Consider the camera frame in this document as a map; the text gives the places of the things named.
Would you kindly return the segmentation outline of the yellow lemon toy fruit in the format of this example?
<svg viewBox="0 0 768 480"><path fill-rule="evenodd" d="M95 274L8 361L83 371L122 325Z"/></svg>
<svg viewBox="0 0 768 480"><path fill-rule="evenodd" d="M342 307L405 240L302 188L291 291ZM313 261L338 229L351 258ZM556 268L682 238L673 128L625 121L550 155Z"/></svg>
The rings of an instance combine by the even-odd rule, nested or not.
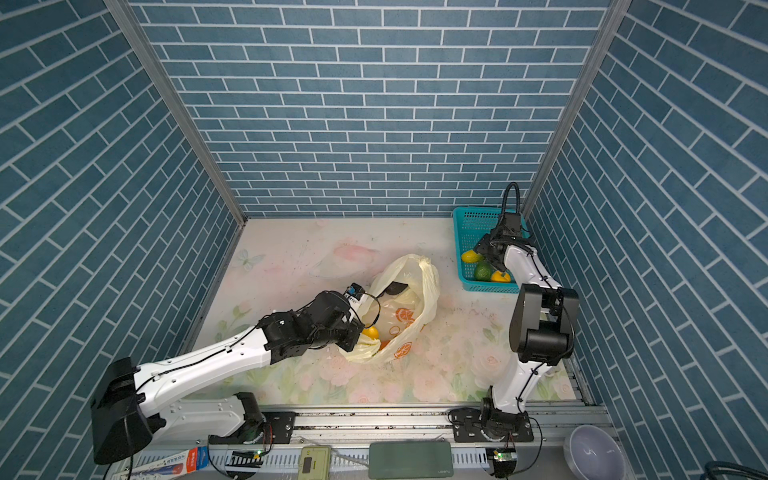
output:
<svg viewBox="0 0 768 480"><path fill-rule="evenodd" d="M367 336L368 338L372 340L379 340L380 339L380 333L379 330L375 326L370 326L362 330L362 334Z"/></svg>

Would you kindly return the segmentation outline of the yellow green mango toy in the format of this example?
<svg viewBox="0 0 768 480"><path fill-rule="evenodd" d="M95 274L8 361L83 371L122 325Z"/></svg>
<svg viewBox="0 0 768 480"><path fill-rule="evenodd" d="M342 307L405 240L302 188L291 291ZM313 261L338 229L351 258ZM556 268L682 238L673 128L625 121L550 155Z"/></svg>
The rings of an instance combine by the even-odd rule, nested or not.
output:
<svg viewBox="0 0 768 480"><path fill-rule="evenodd" d="M484 257L474 250L467 250L461 254L461 260L466 264L476 264L484 260Z"/></svg>

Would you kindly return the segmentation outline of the small orange toy fruit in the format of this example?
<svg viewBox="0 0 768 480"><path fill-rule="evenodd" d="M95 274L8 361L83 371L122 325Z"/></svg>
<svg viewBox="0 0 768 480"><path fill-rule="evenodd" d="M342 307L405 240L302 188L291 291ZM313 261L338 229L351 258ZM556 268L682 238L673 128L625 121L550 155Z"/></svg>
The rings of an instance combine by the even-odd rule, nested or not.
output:
<svg viewBox="0 0 768 480"><path fill-rule="evenodd" d="M506 271L504 271L504 272L502 272L502 271L494 271L491 274L490 280L493 283L511 283L512 282L512 277Z"/></svg>

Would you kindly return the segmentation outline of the green lime toy fruit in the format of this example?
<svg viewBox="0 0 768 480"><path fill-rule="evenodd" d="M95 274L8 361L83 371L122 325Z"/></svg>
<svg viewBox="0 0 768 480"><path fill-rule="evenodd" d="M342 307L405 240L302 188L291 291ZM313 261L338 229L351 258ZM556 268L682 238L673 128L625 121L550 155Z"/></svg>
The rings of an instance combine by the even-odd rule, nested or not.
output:
<svg viewBox="0 0 768 480"><path fill-rule="evenodd" d="M479 282L491 282L495 268L486 261L480 261L475 265L474 280Z"/></svg>

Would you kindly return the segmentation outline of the yellow printed plastic bag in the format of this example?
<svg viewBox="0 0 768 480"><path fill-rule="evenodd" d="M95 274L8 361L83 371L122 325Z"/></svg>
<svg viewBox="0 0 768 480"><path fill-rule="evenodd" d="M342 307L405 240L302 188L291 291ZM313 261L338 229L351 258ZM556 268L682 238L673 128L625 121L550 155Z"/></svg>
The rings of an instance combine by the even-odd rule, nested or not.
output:
<svg viewBox="0 0 768 480"><path fill-rule="evenodd" d="M353 351L341 354L350 362L371 365L404 358L435 319L439 296L439 273L429 258L398 258L374 278L360 301L351 301L352 318L361 320L364 329L375 326L380 339L361 333Z"/></svg>

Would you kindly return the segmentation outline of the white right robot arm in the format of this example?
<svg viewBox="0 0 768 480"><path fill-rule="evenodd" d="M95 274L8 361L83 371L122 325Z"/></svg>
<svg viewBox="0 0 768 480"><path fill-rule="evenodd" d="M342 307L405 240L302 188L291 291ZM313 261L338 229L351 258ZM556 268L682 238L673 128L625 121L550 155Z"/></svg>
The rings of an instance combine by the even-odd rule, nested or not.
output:
<svg viewBox="0 0 768 480"><path fill-rule="evenodd" d="M508 329L517 363L489 388L479 424L489 436L530 440L528 399L543 374L573 352L579 296L547 271L538 249L523 237L518 213L502 212L476 252L510 274L519 289Z"/></svg>

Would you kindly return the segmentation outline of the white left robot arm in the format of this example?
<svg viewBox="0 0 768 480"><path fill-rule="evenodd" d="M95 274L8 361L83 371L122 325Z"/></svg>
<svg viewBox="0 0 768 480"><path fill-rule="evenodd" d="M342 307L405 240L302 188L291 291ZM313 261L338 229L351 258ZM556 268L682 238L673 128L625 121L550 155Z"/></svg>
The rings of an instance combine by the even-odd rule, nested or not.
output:
<svg viewBox="0 0 768 480"><path fill-rule="evenodd" d="M174 402L235 374L335 345L356 346L371 303L358 285L325 290L296 310L277 311L256 325L207 347L136 365L124 357L109 364L90 401L94 461L111 465L147 447L171 422Z"/></svg>

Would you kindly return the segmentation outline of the small yellow-green timer box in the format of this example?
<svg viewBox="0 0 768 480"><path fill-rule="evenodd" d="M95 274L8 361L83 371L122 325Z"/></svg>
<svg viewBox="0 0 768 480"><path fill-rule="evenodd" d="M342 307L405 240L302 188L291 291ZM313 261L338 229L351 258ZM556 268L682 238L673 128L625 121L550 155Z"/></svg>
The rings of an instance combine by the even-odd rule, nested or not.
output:
<svg viewBox="0 0 768 480"><path fill-rule="evenodd" d="M298 480L328 480L332 450L329 446L305 446L298 463Z"/></svg>

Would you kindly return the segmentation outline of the red white blue box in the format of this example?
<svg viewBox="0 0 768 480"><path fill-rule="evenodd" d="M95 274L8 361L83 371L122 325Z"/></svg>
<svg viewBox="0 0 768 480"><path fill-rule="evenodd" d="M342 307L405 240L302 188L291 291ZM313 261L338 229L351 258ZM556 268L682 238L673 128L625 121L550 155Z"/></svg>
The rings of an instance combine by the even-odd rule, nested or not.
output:
<svg viewBox="0 0 768 480"><path fill-rule="evenodd" d="M208 448L196 447L134 469L127 479L170 480L203 470L209 465Z"/></svg>

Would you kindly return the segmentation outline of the white bowl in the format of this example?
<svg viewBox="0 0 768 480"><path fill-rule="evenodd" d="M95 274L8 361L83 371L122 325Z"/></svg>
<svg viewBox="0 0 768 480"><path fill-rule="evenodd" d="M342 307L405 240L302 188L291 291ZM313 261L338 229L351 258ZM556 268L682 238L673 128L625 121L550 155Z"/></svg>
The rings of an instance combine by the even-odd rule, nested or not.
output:
<svg viewBox="0 0 768 480"><path fill-rule="evenodd" d="M581 480L625 479L627 466L617 442L593 425L575 428L563 445L571 472Z"/></svg>

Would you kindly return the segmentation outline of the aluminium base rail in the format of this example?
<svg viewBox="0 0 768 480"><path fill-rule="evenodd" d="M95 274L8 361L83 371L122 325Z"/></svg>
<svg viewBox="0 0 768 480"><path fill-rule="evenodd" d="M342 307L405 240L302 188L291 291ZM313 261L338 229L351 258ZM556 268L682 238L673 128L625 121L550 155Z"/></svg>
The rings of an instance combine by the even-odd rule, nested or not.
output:
<svg viewBox="0 0 768 480"><path fill-rule="evenodd" d="M453 440L448 412L461 404L361 404L328 406L266 406L270 412L296 414L291 427L292 445L316 442L334 447L360 447L377 441ZM596 426L618 437L607 409L580 401L527 404L529 415L542 427L544 444L562 443L581 425Z"/></svg>

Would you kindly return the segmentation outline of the aluminium corner post right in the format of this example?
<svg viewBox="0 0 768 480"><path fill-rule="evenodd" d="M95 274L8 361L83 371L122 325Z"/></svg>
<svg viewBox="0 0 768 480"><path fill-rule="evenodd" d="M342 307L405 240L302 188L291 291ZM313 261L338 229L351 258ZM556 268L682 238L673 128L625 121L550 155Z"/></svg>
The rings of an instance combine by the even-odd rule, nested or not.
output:
<svg viewBox="0 0 768 480"><path fill-rule="evenodd" d="M630 0L616 0L609 5L521 207L521 213L526 220L532 218L536 202L630 5Z"/></svg>

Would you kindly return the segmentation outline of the aluminium corner post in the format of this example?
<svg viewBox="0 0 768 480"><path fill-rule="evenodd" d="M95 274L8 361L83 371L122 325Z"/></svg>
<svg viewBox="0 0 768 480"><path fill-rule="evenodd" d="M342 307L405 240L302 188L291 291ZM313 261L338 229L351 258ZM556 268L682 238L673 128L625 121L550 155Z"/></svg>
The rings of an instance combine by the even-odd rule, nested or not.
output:
<svg viewBox="0 0 768 480"><path fill-rule="evenodd" d="M521 207L521 213L526 220L532 218L536 202L630 5L630 0L616 0L609 5Z"/></svg>
<svg viewBox="0 0 768 480"><path fill-rule="evenodd" d="M175 119L184 138L188 141L203 169L213 182L216 190L237 225L242 228L247 216L236 200L232 189L227 184L222 171L214 160L206 142L191 118L182 98L172 83L169 75L155 52L147 34L142 29L128 1L105 0L105 6L115 20L140 64L155 86L161 99Z"/></svg>

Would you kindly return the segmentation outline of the aluminium corner post left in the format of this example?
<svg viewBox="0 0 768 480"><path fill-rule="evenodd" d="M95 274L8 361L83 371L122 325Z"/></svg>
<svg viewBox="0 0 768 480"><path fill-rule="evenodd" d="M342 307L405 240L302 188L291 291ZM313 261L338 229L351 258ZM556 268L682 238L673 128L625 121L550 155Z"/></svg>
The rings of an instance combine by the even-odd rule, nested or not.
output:
<svg viewBox="0 0 768 480"><path fill-rule="evenodd" d="M216 190L237 225L242 228L247 216L236 200L232 189L227 184L222 171L214 160L206 142L191 118L182 98L172 83L169 75L155 52L147 34L142 29L128 1L105 0L105 6L115 20L140 64L155 86L161 99L175 119L184 138L188 141L203 169L213 182Z"/></svg>

